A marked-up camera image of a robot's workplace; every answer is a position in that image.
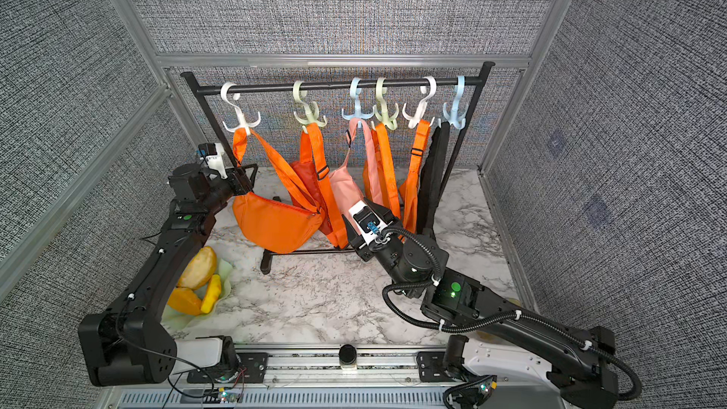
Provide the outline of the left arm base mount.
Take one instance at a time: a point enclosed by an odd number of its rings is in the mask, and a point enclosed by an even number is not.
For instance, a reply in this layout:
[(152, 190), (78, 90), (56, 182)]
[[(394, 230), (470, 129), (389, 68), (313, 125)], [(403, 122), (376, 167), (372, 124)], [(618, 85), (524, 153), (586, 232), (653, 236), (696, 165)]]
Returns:
[(208, 384), (205, 372), (217, 384), (262, 384), (269, 355), (253, 350), (236, 350), (230, 336), (210, 336), (193, 340), (176, 340), (177, 361), (172, 376), (185, 374), (190, 384)]

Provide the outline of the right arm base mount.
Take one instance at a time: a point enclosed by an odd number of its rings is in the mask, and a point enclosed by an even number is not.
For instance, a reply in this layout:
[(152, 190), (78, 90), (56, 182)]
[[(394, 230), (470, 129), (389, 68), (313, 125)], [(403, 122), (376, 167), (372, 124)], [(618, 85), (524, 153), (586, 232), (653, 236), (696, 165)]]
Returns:
[(551, 363), (515, 346), (453, 336), (444, 350), (420, 351), (420, 382), (441, 384), (447, 408), (563, 408), (547, 379)]

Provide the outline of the red-orange sling bag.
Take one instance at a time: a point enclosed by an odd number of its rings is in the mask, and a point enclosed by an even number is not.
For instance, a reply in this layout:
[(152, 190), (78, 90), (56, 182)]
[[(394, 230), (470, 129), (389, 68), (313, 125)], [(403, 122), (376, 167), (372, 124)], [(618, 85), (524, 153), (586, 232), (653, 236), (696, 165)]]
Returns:
[(335, 201), (329, 179), (331, 169), (325, 156), (323, 134), (317, 124), (305, 126), (305, 131), (300, 135), (298, 160), (291, 166), (325, 213), (325, 220), (319, 230), (334, 247), (346, 248), (348, 235), (345, 222)]

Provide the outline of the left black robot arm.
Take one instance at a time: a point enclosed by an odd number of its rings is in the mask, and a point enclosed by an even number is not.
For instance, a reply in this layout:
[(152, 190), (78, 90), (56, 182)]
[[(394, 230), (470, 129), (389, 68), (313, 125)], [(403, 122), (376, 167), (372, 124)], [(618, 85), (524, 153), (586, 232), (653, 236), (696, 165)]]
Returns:
[(232, 198), (251, 192), (254, 181), (242, 167), (217, 172), (185, 164), (173, 171), (168, 183), (174, 198), (151, 255), (105, 311), (88, 314), (78, 327), (93, 386), (160, 384), (183, 363), (161, 324), (162, 313), (180, 276), (209, 239), (217, 213)]

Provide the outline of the orange sling bag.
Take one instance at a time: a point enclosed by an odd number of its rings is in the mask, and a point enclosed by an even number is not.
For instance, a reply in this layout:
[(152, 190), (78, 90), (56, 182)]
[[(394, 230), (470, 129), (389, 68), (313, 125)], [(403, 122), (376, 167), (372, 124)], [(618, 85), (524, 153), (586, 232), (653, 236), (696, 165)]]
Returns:
[(278, 254), (291, 253), (308, 242), (322, 225), (325, 214), (292, 166), (256, 132), (234, 132), (236, 159), (243, 159), (251, 136), (259, 140), (294, 203), (265, 199), (250, 191), (234, 198), (233, 213), (247, 240)]
[(397, 218), (401, 218), (401, 202), (388, 133), (383, 124), (370, 127), (366, 122), (363, 123), (362, 131), (367, 155), (363, 170), (365, 195), (374, 203), (390, 209)]
[(428, 121), (420, 121), (410, 151), (409, 168), (406, 180), (399, 187), (399, 194), (403, 197), (404, 227), (417, 232), (418, 223), (418, 190), (420, 189), (420, 169), (427, 149), (431, 125)]

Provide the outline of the pink sling bag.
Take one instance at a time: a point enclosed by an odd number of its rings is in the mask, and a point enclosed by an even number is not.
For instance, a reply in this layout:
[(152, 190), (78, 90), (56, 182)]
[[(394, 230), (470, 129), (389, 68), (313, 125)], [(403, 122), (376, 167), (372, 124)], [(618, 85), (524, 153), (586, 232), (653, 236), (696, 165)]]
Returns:
[(348, 131), (346, 132), (346, 143), (348, 143), (346, 158), (342, 166), (329, 175), (336, 204), (341, 214), (350, 223), (353, 223), (353, 218), (349, 213), (350, 208), (353, 208), (358, 202), (364, 199), (364, 194), (348, 172), (348, 159), (358, 131), (362, 131), (363, 137), (365, 138), (368, 173), (363, 177), (363, 181), (367, 182), (369, 187), (369, 195), (367, 195), (367, 198), (379, 205), (384, 203), (384, 194), (382, 193), (371, 130), (363, 119), (350, 119)]

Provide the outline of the black sling bag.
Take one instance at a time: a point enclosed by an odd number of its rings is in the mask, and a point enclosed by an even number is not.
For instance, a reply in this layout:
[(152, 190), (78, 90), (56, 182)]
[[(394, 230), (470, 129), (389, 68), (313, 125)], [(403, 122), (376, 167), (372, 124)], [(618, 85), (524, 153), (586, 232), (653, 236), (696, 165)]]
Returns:
[(424, 234), (434, 229), (435, 212), (440, 199), (450, 134), (451, 126), (448, 122), (445, 122), (435, 128), (431, 137), (429, 153), (420, 174), (418, 234)]

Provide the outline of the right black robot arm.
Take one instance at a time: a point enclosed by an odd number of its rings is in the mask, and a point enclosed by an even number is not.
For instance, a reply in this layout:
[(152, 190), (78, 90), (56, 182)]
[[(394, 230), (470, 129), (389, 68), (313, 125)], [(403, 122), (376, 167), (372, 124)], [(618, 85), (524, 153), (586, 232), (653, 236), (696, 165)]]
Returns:
[(348, 241), (363, 261), (376, 259), (391, 282), (382, 299), (404, 322), (447, 333), (446, 352), (435, 367), (456, 386), (448, 408), (476, 408), (489, 400), (502, 375), (471, 368), (469, 333), (489, 333), (531, 352), (551, 369), (545, 380), (579, 408), (613, 408), (640, 396), (639, 378), (615, 357), (615, 336), (604, 327), (566, 327), (500, 297), (474, 278), (447, 267), (449, 255), (429, 235), (403, 227), (378, 204), (359, 202), (344, 219)]

